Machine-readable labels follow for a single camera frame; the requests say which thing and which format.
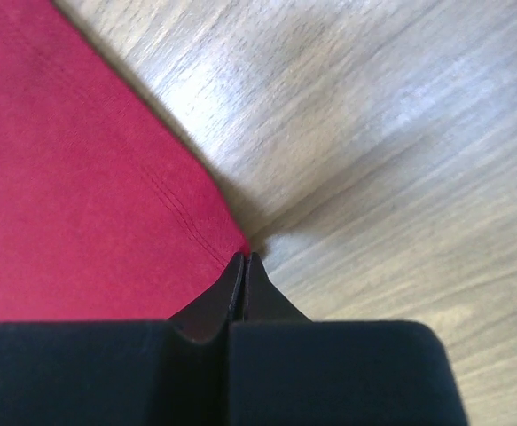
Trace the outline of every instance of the red cloth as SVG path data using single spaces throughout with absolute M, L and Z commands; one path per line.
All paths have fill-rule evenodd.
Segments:
M 0 321 L 161 319 L 247 251 L 206 171 L 44 0 L 0 0 Z

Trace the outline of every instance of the black object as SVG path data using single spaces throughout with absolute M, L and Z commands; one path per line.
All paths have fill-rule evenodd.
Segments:
M 236 255 L 169 321 L 0 324 L 0 426 L 464 425 L 444 349 L 403 321 L 313 323 Z

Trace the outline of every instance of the wooden surface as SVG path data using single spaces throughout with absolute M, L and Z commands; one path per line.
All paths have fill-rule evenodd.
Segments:
M 445 342 L 517 424 L 517 0 L 62 0 L 318 319 Z

